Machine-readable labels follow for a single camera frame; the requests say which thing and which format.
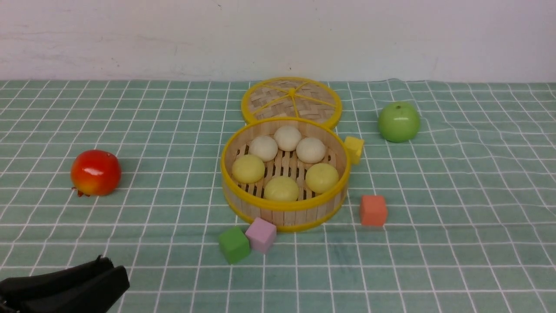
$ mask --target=purple cube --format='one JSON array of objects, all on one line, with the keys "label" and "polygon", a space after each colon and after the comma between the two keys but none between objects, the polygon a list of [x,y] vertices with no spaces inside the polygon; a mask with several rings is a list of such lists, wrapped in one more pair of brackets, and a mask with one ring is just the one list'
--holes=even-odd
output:
[{"label": "purple cube", "polygon": [[266,254],[276,239],[276,225],[257,217],[245,232],[245,236],[249,239],[251,249]]}]

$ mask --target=yellow bun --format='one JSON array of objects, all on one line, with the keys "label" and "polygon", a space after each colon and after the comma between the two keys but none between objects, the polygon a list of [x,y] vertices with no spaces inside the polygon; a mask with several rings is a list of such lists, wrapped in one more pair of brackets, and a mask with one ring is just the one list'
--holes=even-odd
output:
[{"label": "yellow bun", "polygon": [[305,182],[316,193],[325,193],[340,180],[338,171],[330,164],[317,163],[307,170]]},{"label": "yellow bun", "polygon": [[299,187],[295,180],[287,176],[272,178],[265,186],[264,198],[271,201],[296,201],[299,197]]},{"label": "yellow bun", "polygon": [[265,163],[255,155],[242,155],[232,164],[232,176],[242,184],[252,184],[264,175]]}]

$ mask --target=yellow rim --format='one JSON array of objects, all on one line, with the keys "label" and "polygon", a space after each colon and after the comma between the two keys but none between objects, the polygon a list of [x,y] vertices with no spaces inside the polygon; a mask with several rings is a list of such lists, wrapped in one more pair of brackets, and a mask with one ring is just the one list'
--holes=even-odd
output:
[{"label": "yellow rim", "polygon": [[[271,121],[298,121],[298,122],[303,122],[303,123],[308,123],[308,124],[311,124],[311,125],[315,125],[317,127],[323,128],[330,135],[332,135],[336,140],[338,140],[338,142],[340,142],[340,144],[342,146],[342,150],[344,151],[345,155],[347,156],[346,169],[345,169],[343,175],[340,177],[340,180],[338,181],[338,183],[336,183],[336,185],[334,187],[332,187],[332,189],[328,190],[327,192],[325,192],[323,194],[320,194],[320,195],[316,196],[315,198],[311,198],[311,199],[293,201],[293,202],[276,202],[276,201],[270,201],[270,200],[267,200],[267,199],[259,198],[259,197],[256,197],[256,196],[252,195],[252,194],[249,194],[245,190],[241,189],[240,187],[238,187],[234,183],[230,174],[226,170],[226,164],[224,162],[224,158],[225,158],[225,156],[228,152],[228,149],[230,147],[230,143],[233,142],[245,130],[247,130],[247,129],[255,126],[255,125],[262,124],[262,123],[268,123],[268,122],[271,122]],[[342,142],[340,137],[338,137],[338,135],[333,133],[330,129],[325,128],[322,125],[320,125],[316,122],[313,122],[311,120],[306,120],[306,119],[301,119],[301,118],[268,118],[268,119],[258,120],[256,122],[253,122],[252,124],[245,125],[240,130],[235,132],[235,134],[228,140],[228,142],[224,146],[222,156],[220,157],[220,170],[222,171],[222,177],[224,178],[225,184],[228,186],[230,191],[232,191],[234,194],[236,194],[241,200],[243,200],[245,202],[249,202],[249,203],[253,204],[254,206],[269,209],[269,210],[272,210],[272,211],[291,212],[291,211],[307,210],[307,209],[310,209],[312,207],[316,207],[320,204],[323,204],[323,203],[331,200],[332,198],[334,198],[338,194],[338,192],[340,192],[343,189],[343,187],[348,183],[349,174],[351,172],[351,162],[349,160],[349,152],[348,152],[347,148],[345,147],[344,143]]]},{"label": "yellow rim", "polygon": [[[294,89],[293,93],[292,93],[292,91],[289,91],[289,90],[285,90],[285,89],[282,89],[282,88],[279,88],[279,87],[274,87],[274,86],[267,85],[268,83],[271,83],[271,82],[274,82],[274,81],[277,81],[277,80],[297,80],[297,81],[302,81],[303,83],[300,86],[298,86],[296,89]],[[305,95],[296,94],[296,92],[299,88],[301,88],[304,85],[309,84],[309,83],[314,84],[314,85],[326,90],[332,96],[335,103],[328,103],[328,102],[325,102],[325,101],[322,101],[322,100],[319,100],[319,99],[314,99],[314,98],[311,98],[311,97],[307,97]],[[266,105],[258,108],[255,112],[251,112],[251,111],[249,111],[249,101],[250,101],[251,93],[254,90],[256,90],[260,87],[272,88],[272,89],[275,89],[277,91],[284,92],[284,93],[286,93],[286,95],[272,100],[271,102],[267,103]],[[245,92],[243,98],[241,99],[241,113],[244,116],[245,122],[247,124],[252,124],[252,123],[255,123],[255,122],[259,121],[257,118],[255,118],[254,113],[257,113],[258,111],[260,111],[260,110],[262,110],[262,109],[272,105],[273,103],[275,103],[279,100],[282,100],[286,97],[292,97],[292,95],[295,95],[296,97],[308,99],[308,100],[311,100],[311,101],[314,101],[314,102],[318,102],[318,103],[321,103],[321,104],[324,104],[324,105],[329,105],[329,106],[332,106],[332,107],[335,108],[334,113],[332,114],[332,116],[326,122],[321,124],[323,127],[326,127],[328,129],[333,129],[340,122],[340,118],[341,118],[341,115],[342,115],[342,101],[340,99],[340,96],[338,96],[338,94],[334,90],[332,90],[331,88],[329,88],[325,84],[323,84],[321,82],[318,82],[318,81],[315,81],[315,80],[310,80],[310,79],[306,79],[306,78],[302,78],[302,77],[290,77],[290,76],[276,77],[276,78],[273,78],[273,79],[268,79],[268,80],[261,81],[261,82],[255,84],[255,85],[253,85],[251,88],[249,88]],[[295,100],[294,100],[293,97],[292,97],[292,103],[294,105],[295,117],[299,118],[299,112],[297,111],[297,106],[295,104]]]},{"label": "yellow rim", "polygon": [[[314,222],[310,222],[310,223],[306,223],[306,224],[301,224],[301,225],[294,225],[294,226],[276,226],[276,230],[282,233],[293,233],[293,232],[302,232],[302,231],[306,231],[308,229],[311,228],[315,228],[319,225],[321,225],[322,223],[328,221],[330,218],[332,218],[334,215],[336,215],[336,213],[338,213],[338,211],[340,210],[340,208],[342,207],[342,204],[345,201],[345,195],[342,197],[340,204],[338,204],[337,207],[334,208],[334,211],[328,213],[327,215],[325,215],[323,218],[318,219]],[[224,193],[224,198],[226,199],[226,202],[228,203],[228,205],[230,206],[230,208],[232,209],[232,211],[234,213],[236,213],[236,215],[241,218],[244,222],[251,224],[255,219],[251,218],[245,214],[243,214],[240,210],[238,210],[235,205],[232,204],[232,202],[230,201],[230,199],[228,199],[228,195],[226,193]]]}]

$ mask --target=bamboo steamer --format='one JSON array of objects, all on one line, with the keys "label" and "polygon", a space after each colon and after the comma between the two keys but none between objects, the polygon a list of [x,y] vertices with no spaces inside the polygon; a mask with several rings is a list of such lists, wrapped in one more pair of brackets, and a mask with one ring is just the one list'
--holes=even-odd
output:
[{"label": "bamboo steamer", "polygon": [[[245,222],[260,217],[280,232],[304,231],[326,222],[341,208],[348,192],[351,171],[350,151],[331,129],[341,116],[341,100],[330,88],[319,82],[298,77],[278,77],[250,88],[241,110],[247,125],[226,143],[220,168],[222,189],[230,208]],[[284,126],[297,128],[302,137],[315,137],[327,146],[321,163],[328,163],[339,174],[338,183],[323,194],[315,194],[305,183],[305,174],[312,166],[298,160],[295,151],[278,151],[274,160],[265,163],[265,174],[253,184],[238,183],[231,175],[234,161],[249,153],[252,139],[269,135]],[[294,202],[263,199],[264,187],[276,176],[287,176],[299,187]]]}]

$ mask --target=orange cube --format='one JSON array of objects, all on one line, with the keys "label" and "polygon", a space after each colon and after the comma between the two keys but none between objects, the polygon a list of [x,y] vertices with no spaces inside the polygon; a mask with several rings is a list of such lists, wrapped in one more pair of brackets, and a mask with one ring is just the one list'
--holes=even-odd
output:
[{"label": "orange cube", "polygon": [[383,226],[386,223],[386,218],[388,218],[384,197],[367,194],[362,196],[359,217],[361,218],[361,225]]}]

